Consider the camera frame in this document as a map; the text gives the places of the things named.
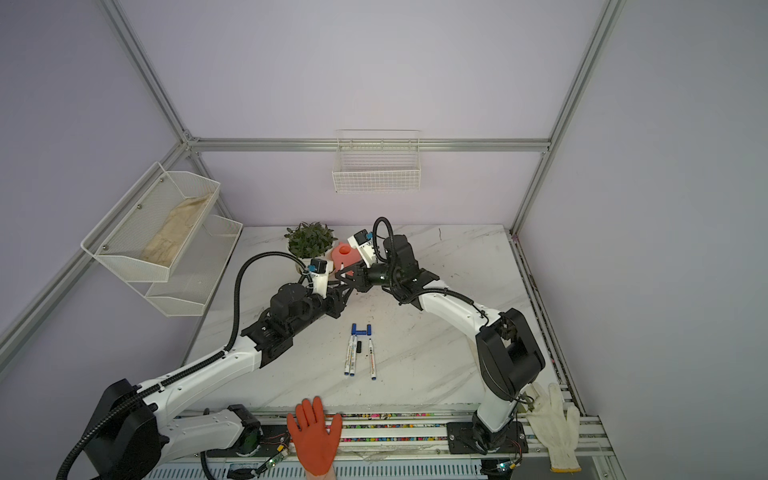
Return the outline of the white marker blue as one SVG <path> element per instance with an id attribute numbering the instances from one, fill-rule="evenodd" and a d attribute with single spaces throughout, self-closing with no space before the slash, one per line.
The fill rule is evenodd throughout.
<path id="1" fill-rule="evenodd" d="M 357 336 L 353 335 L 350 340 L 349 346 L 349 368 L 348 375 L 354 376 L 356 373 L 356 357 L 357 357 Z"/>
<path id="2" fill-rule="evenodd" d="M 345 352 L 344 375 L 348 376 L 351 369 L 351 356 L 355 347 L 355 336 L 350 335 Z"/>

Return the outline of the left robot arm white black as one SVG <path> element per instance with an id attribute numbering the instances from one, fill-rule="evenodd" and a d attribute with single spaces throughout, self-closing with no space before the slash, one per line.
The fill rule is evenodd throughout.
<path id="1" fill-rule="evenodd" d="M 340 317 L 352 291 L 345 280 L 333 280 L 326 287 L 318 281 L 288 283 L 256 322 L 236 328 L 221 349 L 138 385 L 126 379 L 113 383 L 63 460 L 57 478 L 68 478 L 81 455 L 87 456 L 100 479 L 141 479 L 168 461 L 233 447 L 259 426 L 246 407 L 230 405 L 210 417 L 183 419 L 181 413 L 234 379 L 276 360 L 315 321 Z"/>

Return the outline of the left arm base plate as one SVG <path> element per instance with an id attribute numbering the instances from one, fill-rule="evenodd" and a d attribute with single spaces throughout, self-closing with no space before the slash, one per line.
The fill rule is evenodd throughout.
<path id="1" fill-rule="evenodd" d="M 269 458 L 279 446 L 290 443 L 285 424 L 262 424 L 258 429 L 247 428 L 232 447 L 206 452 L 208 458 Z"/>

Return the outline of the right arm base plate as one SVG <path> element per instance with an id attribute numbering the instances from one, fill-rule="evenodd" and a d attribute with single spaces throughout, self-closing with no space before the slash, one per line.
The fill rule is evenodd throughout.
<path id="1" fill-rule="evenodd" d="M 451 454 L 526 454 L 528 443 L 523 425 L 510 421 L 498 432 L 490 432 L 482 423 L 449 422 L 447 442 Z"/>

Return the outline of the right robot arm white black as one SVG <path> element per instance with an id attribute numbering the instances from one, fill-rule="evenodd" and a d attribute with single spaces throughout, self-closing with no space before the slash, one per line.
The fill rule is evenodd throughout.
<path id="1" fill-rule="evenodd" d="M 488 454 L 517 437 L 513 425 L 524 389 L 545 368 L 544 355 L 525 316 L 511 308 L 499 311 L 482 306 L 419 266 L 411 244 L 402 234 L 383 240 L 365 229 L 348 238 L 361 260 L 344 265 L 336 277 L 364 293 L 374 286 L 401 306 L 410 305 L 435 315 L 475 341 L 484 396 L 473 414 L 471 450 Z"/>

